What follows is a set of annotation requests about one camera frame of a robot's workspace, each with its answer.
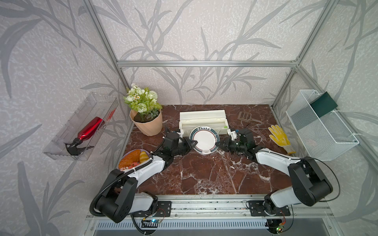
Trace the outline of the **white plate green rim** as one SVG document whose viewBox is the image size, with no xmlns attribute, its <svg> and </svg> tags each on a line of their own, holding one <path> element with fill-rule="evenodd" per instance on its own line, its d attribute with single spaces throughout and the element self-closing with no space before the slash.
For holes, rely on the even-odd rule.
<svg viewBox="0 0 378 236">
<path fill-rule="evenodd" d="M 214 153 L 217 149 L 217 143 L 220 141 L 218 133 L 208 127 L 199 126 L 190 133 L 190 139 L 197 141 L 194 150 L 201 155 Z"/>
</svg>

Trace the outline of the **cream plastic wrap dispenser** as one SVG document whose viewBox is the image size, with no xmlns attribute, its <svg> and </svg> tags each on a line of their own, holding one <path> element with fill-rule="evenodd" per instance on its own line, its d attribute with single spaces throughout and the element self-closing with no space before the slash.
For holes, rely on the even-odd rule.
<svg viewBox="0 0 378 236">
<path fill-rule="evenodd" d="M 230 129 L 225 110 L 181 112 L 179 129 L 184 137 L 197 127 L 207 126 L 215 130 L 219 135 L 227 134 Z"/>
</svg>

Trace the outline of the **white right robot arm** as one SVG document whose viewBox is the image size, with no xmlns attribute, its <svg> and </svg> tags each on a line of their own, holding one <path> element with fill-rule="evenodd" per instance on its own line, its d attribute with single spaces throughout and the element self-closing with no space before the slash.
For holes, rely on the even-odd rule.
<svg viewBox="0 0 378 236">
<path fill-rule="evenodd" d="M 256 145 L 252 132 L 242 129 L 236 139 L 230 136 L 217 142 L 225 152 L 237 153 L 248 160 L 269 166 L 290 177 L 291 187 L 280 189 L 265 196 L 264 207 L 277 209 L 288 205 L 313 206 L 333 192 L 333 186 L 312 157 L 294 158 Z"/>
</svg>

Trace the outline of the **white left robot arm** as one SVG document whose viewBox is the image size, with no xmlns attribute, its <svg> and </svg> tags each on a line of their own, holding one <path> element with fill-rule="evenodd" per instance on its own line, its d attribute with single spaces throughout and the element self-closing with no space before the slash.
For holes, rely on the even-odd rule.
<svg viewBox="0 0 378 236">
<path fill-rule="evenodd" d="M 158 148 L 148 155 L 148 160 L 121 171 L 111 171 L 90 203 L 89 212 L 93 216 L 108 217 L 119 223 L 126 216 L 153 215 L 158 211 L 158 197 L 153 194 L 138 193 L 138 187 L 153 175 L 162 172 L 171 165 L 176 156 L 188 154 L 198 141 L 181 137 L 179 133 L 166 134 Z"/>
</svg>

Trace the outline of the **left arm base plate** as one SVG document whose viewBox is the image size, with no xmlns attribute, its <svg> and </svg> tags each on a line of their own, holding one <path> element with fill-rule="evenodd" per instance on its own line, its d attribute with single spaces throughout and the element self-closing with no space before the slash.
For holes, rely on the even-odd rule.
<svg viewBox="0 0 378 236">
<path fill-rule="evenodd" d="M 134 213 L 135 217 L 148 217 L 148 216 L 157 216 L 157 217 L 170 217 L 172 210 L 171 201 L 157 201 L 152 204 L 152 206 L 147 211 L 140 211 Z"/>
</svg>

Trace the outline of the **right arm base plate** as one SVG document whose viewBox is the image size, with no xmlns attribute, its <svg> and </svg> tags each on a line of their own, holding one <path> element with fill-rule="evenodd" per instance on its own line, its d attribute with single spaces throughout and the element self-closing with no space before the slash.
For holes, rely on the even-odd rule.
<svg viewBox="0 0 378 236">
<path fill-rule="evenodd" d="M 246 208 L 251 216 L 291 216 L 288 206 L 278 208 L 267 201 L 246 201 Z"/>
</svg>

